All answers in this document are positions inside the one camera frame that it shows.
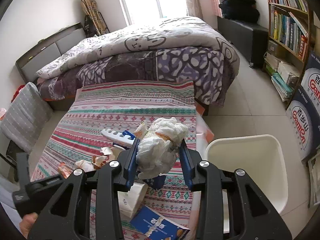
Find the person's left hand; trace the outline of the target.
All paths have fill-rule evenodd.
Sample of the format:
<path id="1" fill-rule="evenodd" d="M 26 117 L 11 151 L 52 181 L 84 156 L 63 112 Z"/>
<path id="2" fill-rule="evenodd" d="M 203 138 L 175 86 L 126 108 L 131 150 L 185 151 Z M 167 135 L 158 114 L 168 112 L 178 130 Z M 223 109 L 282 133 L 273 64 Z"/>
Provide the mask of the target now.
<path id="1" fill-rule="evenodd" d="M 22 221 L 19 223 L 20 231 L 26 239 L 28 238 L 29 232 L 30 232 L 31 228 L 33 227 L 33 224 L 37 220 L 38 216 L 39 215 L 35 212 L 28 214 L 28 215 L 25 215 L 22 218 Z"/>

